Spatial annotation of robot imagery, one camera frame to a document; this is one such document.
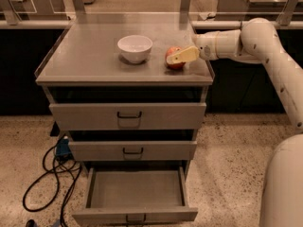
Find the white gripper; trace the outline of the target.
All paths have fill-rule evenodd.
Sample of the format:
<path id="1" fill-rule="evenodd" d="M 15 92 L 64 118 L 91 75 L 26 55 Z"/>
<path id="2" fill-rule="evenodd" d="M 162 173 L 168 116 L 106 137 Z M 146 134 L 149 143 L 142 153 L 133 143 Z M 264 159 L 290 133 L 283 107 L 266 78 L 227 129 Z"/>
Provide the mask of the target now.
<path id="1" fill-rule="evenodd" d="M 180 62 L 196 61 L 200 57 L 205 61 L 215 61 L 218 59 L 216 52 L 216 40 L 218 31 L 207 32 L 205 34 L 196 34 L 193 42 L 196 46 L 191 45 L 181 48 L 167 57 L 167 62 L 176 64 Z"/>

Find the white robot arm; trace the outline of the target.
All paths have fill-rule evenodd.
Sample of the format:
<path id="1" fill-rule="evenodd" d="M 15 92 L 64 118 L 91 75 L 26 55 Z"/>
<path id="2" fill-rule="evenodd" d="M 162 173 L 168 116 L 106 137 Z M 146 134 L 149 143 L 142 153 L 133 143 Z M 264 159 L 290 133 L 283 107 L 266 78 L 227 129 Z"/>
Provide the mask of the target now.
<path id="1" fill-rule="evenodd" d="M 295 135 L 275 148 L 266 167 L 259 227 L 303 227 L 303 69 L 263 18 L 239 29 L 196 35 L 193 42 L 168 53 L 166 64 L 230 59 L 264 66 Z"/>

